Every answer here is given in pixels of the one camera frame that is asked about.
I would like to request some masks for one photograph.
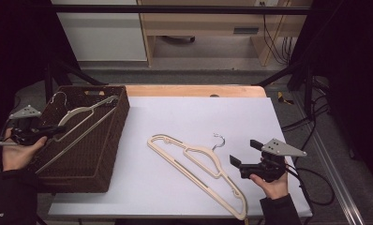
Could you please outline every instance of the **brown wicker basket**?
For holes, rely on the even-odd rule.
[[[67,112],[80,107],[91,107],[112,96],[118,96],[119,99],[95,107],[94,113],[89,110],[72,116],[65,123],[67,131],[56,135],[57,141],[49,140],[46,147],[37,152],[27,169],[38,172],[38,192],[108,191],[119,140],[129,110],[126,88],[61,86],[40,116],[41,126],[58,125]],[[58,142],[67,132],[68,135]],[[64,155],[44,170],[39,170],[74,142],[76,143]]]

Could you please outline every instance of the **beige clothes hanger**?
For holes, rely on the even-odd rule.
[[[107,97],[105,98],[104,100],[100,101],[99,103],[95,104],[95,105],[92,105],[90,107],[80,107],[80,108],[76,108],[72,111],[69,111],[67,112],[67,114],[61,119],[61,121],[58,123],[58,126],[64,126],[67,121],[72,118],[74,115],[78,114],[78,113],[83,113],[83,112],[91,112],[88,116],[86,116],[78,125],[76,125],[73,129],[71,129],[70,131],[68,131],[64,136],[62,136],[60,139],[57,139],[56,137],[53,137],[50,142],[48,142],[46,144],[46,146],[44,148],[47,148],[47,146],[50,145],[50,143],[52,141],[54,142],[61,142],[68,134],[70,134],[71,132],[73,132],[76,128],[78,128],[82,123],[84,123],[85,121],[87,121],[91,116],[94,115],[94,112],[95,112],[95,108],[96,107],[99,107],[103,104],[106,104],[106,103],[111,103],[113,102],[114,100],[118,100],[119,97],[118,96],[111,96],[111,97]],[[114,110],[116,109],[116,107],[113,107],[113,109],[111,109],[109,112],[107,112],[104,116],[102,116],[99,120],[97,120],[90,128],[88,128],[83,134],[81,134],[77,139],[75,139],[72,143],[70,143],[66,148],[64,148],[64,150],[62,150],[60,153],[58,153],[55,157],[53,157],[49,162],[47,162],[45,165],[43,165],[41,168],[39,168],[37,171],[36,171],[36,174],[38,173],[41,173],[44,169],[46,169],[48,166],[50,166],[52,163],[54,163],[58,158],[60,158],[62,155],[64,155],[67,150],[69,150],[71,147],[73,147],[76,143],[78,143],[84,136],[86,136],[91,130],[93,130],[96,126],[98,126],[105,118],[107,118],[111,113],[114,112]]]
[[[168,144],[175,144],[181,148],[183,148],[183,154],[187,158],[189,158],[191,161],[193,161],[195,164],[197,164],[199,167],[201,167],[204,171],[209,173],[212,177],[215,179],[218,179],[220,177],[224,178],[225,181],[228,183],[228,185],[233,190],[233,195],[242,201],[243,209],[241,212],[238,212],[236,209],[234,209],[231,205],[229,205],[225,200],[223,200],[217,193],[215,193],[212,189],[210,189],[208,186],[206,186],[195,174],[190,172],[184,165],[182,165],[180,162],[178,162],[176,159],[171,157],[168,153],[166,153],[162,148],[160,148],[158,145],[155,144],[156,141],[163,141],[164,143]],[[180,142],[168,135],[158,134],[153,136],[148,140],[148,146],[155,150],[157,153],[159,153],[163,158],[165,158],[172,166],[174,166],[178,171],[183,173],[187,178],[189,178],[193,183],[195,183],[197,186],[199,186],[202,190],[204,190],[208,195],[210,195],[214,200],[216,200],[219,204],[221,204],[224,208],[226,208],[228,211],[230,211],[236,218],[240,220],[244,220],[247,215],[247,203],[246,203],[246,197],[242,193],[242,191],[233,183],[233,181],[229,178],[229,176],[225,173],[225,171],[221,167],[221,163],[214,153],[213,150],[204,148],[204,147],[197,147],[197,146],[191,146],[187,143]],[[212,172],[209,168],[207,168],[205,165],[203,165],[200,161],[198,161],[196,158],[194,158],[192,155],[190,155],[188,152],[199,152],[202,154],[205,154],[210,159],[213,160],[213,162],[216,165],[216,168],[218,169],[218,173]]]

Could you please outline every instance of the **gray floor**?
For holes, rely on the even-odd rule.
[[[197,37],[194,43],[159,38],[151,67],[147,67],[145,63],[135,62],[81,62],[81,65],[85,72],[102,82],[122,84],[251,84],[262,81],[284,67],[275,60],[272,60],[268,67],[261,67],[248,37]],[[75,83],[83,83],[75,77],[71,79]],[[283,78],[266,87],[267,96],[273,100],[282,127],[302,118],[297,104],[290,105],[277,100],[278,91],[284,91],[285,97],[294,98],[294,101],[302,96],[300,92],[287,92],[285,87],[287,79],[288,77]],[[45,106],[43,93],[43,82],[24,88],[17,94],[17,98],[21,100],[19,107],[32,104],[37,109],[43,110]],[[320,94],[314,91],[315,97]],[[350,159],[348,147],[331,114],[324,113],[318,117],[316,131],[341,174],[365,224],[373,224],[373,177],[366,165],[362,161]],[[301,147],[307,138],[308,127],[299,127],[284,135],[287,143]],[[309,153],[309,157],[299,159],[298,167],[326,175],[317,154],[317,145],[311,141],[305,150]],[[321,203],[329,200],[330,190],[320,178],[308,172],[301,172],[301,176],[307,185],[311,199]],[[38,214],[49,221],[49,224],[67,224],[66,221],[77,221],[74,218],[48,216],[52,196],[39,194],[38,197]],[[350,224],[338,199],[328,206],[315,205],[314,209],[315,216],[309,224]],[[88,221],[97,224],[96,220],[83,220],[83,222]],[[101,222],[113,224],[112,219],[104,219]],[[256,218],[250,221],[250,224],[256,223]]]

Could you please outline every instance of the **black sleeve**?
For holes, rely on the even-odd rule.
[[[25,170],[0,172],[0,224],[37,221],[37,176]]]
[[[301,225],[290,194],[276,200],[261,199],[260,203],[265,225]]]

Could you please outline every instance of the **white table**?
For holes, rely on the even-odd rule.
[[[284,141],[270,98],[267,97],[129,97],[130,111],[124,127],[107,193],[57,194],[49,214],[77,218],[232,218],[232,214],[147,146],[156,134],[167,134],[184,143],[216,149],[222,168],[245,194],[247,215],[262,215],[262,190],[251,180],[241,179],[229,163],[233,155],[243,163],[259,163],[261,152],[249,140],[262,143],[272,138]],[[235,208],[230,188],[221,181],[210,183],[203,170],[193,171],[203,182]],[[290,193],[300,217],[311,212],[298,187],[289,176]]]

